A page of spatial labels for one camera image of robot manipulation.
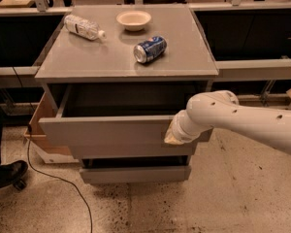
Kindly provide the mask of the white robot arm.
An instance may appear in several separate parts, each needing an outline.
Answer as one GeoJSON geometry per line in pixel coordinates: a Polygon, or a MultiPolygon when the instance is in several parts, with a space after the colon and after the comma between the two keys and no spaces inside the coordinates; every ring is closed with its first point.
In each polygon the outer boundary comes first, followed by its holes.
{"type": "Polygon", "coordinates": [[[165,134],[164,142],[183,145],[212,128],[227,129],[291,155],[291,110],[242,106],[229,90],[192,96],[165,134]]]}

